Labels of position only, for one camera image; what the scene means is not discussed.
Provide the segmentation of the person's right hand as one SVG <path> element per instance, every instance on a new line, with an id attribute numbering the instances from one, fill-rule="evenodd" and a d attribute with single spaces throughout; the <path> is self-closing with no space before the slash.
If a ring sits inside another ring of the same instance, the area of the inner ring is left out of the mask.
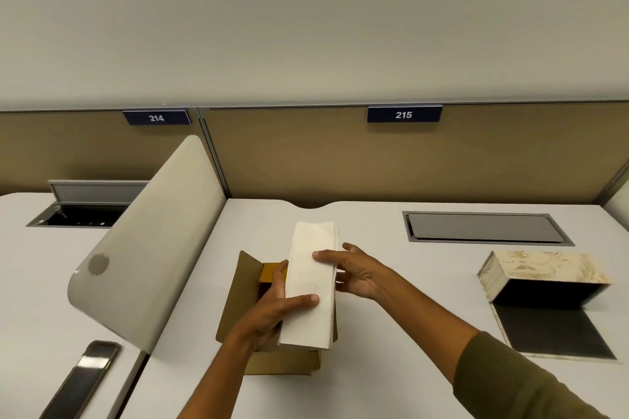
<path id="1" fill-rule="evenodd" d="M 316 250 L 312 257 L 318 263 L 336 267 L 335 289 L 337 276 L 353 276 L 356 279 L 355 292 L 357 293 L 354 296 L 381 303 L 381 280 L 386 267 L 367 253 L 364 258 L 346 258 L 342 252 L 343 248 L 342 250 Z"/>

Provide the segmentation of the person's left hand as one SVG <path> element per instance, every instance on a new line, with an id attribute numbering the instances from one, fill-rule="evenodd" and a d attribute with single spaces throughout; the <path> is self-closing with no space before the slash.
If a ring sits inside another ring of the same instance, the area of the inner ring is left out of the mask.
<path id="1" fill-rule="evenodd" d="M 285 292 L 284 272 L 289 266 L 287 259 L 274 272 L 274 280 L 263 297 L 242 316 L 230 329 L 226 340 L 234 340 L 255 350 L 275 334 L 276 327 L 287 315 L 296 311 L 282 311 L 282 299 L 289 298 Z"/>

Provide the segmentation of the white paper napkin stack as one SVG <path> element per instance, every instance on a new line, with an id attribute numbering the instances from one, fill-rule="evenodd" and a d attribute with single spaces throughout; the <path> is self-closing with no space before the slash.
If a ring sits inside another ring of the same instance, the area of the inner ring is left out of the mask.
<path id="1" fill-rule="evenodd" d="M 334 296 L 336 266 L 313 258 L 314 251 L 338 250 L 339 232 L 333 222 L 295 225 L 285 295 L 293 298 L 316 295 L 319 303 L 311 309 L 296 310 L 285 316 L 278 343 L 309 350 L 328 350 L 334 337 Z"/>

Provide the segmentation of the person's right forearm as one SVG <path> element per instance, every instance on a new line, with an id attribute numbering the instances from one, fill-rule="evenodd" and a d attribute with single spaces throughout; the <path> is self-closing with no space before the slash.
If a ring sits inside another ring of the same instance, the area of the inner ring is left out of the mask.
<path id="1" fill-rule="evenodd" d="M 386 267 L 380 305 L 453 384 L 460 356 L 480 331 Z"/>

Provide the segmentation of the person's left forearm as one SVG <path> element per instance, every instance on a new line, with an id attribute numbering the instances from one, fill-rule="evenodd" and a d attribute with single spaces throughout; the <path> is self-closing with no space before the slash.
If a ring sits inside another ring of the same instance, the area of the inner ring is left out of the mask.
<path id="1" fill-rule="evenodd" d="M 257 336 L 231 333 L 177 419 L 231 419 Z"/>

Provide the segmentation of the yellow card insert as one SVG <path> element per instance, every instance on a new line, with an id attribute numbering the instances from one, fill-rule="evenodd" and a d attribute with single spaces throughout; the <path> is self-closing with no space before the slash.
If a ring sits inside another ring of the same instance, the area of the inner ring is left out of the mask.
<path id="1" fill-rule="evenodd" d="M 262 267 L 262 271 L 258 277 L 258 283 L 264 285 L 272 284 L 274 280 L 274 272 L 276 272 L 279 267 L 281 267 L 282 263 L 264 263 Z"/>

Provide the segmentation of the brown cardboard box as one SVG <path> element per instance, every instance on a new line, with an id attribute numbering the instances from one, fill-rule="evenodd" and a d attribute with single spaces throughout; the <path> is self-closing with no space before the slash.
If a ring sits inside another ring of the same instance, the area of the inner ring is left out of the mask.
<path id="1" fill-rule="evenodd" d="M 241 251 L 224 310 L 216 332 L 216 341 L 222 343 L 234 324 L 268 291 L 270 285 L 258 283 L 263 263 Z M 286 282 L 287 271 L 283 275 Z M 312 375 L 321 368 L 323 352 L 278 343 L 282 327 L 275 335 L 258 347 L 248 361 L 245 375 Z M 334 337 L 337 340 L 334 304 Z"/>

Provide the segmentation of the brown partition panel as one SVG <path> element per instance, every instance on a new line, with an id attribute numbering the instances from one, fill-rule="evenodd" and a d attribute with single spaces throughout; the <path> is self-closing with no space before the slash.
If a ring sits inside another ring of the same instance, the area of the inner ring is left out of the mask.
<path id="1" fill-rule="evenodd" d="M 0 196 L 49 192 L 50 180 L 152 179 L 185 137 L 198 136 L 217 173 L 205 124 L 132 126 L 122 111 L 0 112 Z"/>
<path id="2" fill-rule="evenodd" d="M 629 101 L 447 105 L 435 123 L 367 108 L 202 116 L 233 198 L 591 204 L 629 177 Z"/>

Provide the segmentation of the dark blue number sign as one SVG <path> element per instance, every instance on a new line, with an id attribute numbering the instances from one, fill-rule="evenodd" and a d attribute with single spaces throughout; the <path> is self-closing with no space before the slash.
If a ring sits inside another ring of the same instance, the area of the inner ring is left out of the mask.
<path id="1" fill-rule="evenodd" d="M 420 105 L 371 105 L 367 107 L 367 123 L 438 123 L 444 106 Z"/>
<path id="2" fill-rule="evenodd" d="M 192 124 L 187 110 L 123 110 L 130 126 L 188 126 Z"/>

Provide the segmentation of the white rounded desk divider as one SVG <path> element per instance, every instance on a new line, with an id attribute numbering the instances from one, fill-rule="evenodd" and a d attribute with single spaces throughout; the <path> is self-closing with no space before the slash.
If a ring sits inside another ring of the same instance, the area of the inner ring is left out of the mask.
<path id="1" fill-rule="evenodd" d="M 604 204 L 603 209 L 629 232 L 629 179 Z"/>
<path id="2" fill-rule="evenodd" d="M 69 303 L 151 354 L 225 204 L 187 136 L 72 274 Z"/>

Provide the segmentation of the cream patterned open box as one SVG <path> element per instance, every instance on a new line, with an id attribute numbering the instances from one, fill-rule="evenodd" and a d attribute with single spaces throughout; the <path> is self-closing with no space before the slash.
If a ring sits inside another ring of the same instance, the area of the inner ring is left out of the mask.
<path id="1" fill-rule="evenodd" d="M 493 250 L 477 277 L 505 342 L 529 357 L 616 362 L 586 312 L 611 278 L 587 254 Z"/>

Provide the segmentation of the olive green sleeve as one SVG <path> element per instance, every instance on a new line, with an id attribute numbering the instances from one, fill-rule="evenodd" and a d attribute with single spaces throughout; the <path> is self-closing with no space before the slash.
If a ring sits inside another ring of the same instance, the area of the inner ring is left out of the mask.
<path id="1" fill-rule="evenodd" d="M 462 352 L 452 386 L 474 419 L 610 419 L 486 332 Z"/>

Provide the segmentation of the black smartphone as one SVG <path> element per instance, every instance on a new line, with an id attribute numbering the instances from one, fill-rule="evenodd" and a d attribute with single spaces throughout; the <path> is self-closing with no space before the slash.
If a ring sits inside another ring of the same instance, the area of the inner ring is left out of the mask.
<path id="1" fill-rule="evenodd" d="M 92 341 L 39 419 L 80 419 L 121 350 L 122 345 L 117 342 Z"/>

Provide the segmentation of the grey metal partition post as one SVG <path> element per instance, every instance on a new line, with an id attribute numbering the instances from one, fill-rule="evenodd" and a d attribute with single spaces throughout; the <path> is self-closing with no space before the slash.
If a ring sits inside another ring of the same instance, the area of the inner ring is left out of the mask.
<path id="1" fill-rule="evenodd" d="M 225 197 L 227 199 L 229 199 L 229 198 L 232 197 L 232 194 L 231 194 L 230 189 L 228 187 L 228 184 L 226 182 L 226 178 L 224 176 L 224 172 L 223 172 L 223 169 L 221 167 L 221 164 L 220 164 L 217 152 L 216 152 L 216 148 L 215 148 L 215 145 L 213 143 L 213 139 L 211 138 L 211 134 L 210 134 L 210 131 L 208 129 L 207 122 L 204 119 L 204 116 L 203 116 L 203 114 L 201 112 L 201 109 L 199 107 L 197 107 L 197 108 L 195 108 L 195 110 L 196 110 L 196 114 L 197 114 L 199 122 L 200 122 L 200 127 L 201 127 L 202 132 L 203 132 L 204 137 L 205 137 L 206 144 L 207 144 L 209 152 L 210 152 L 211 161 L 212 161 L 214 169 L 216 171 L 216 175 L 217 175 L 217 177 L 219 179 L 219 182 L 220 182 L 220 185 L 221 185 L 221 188 L 223 190 L 223 193 L 224 193 Z"/>

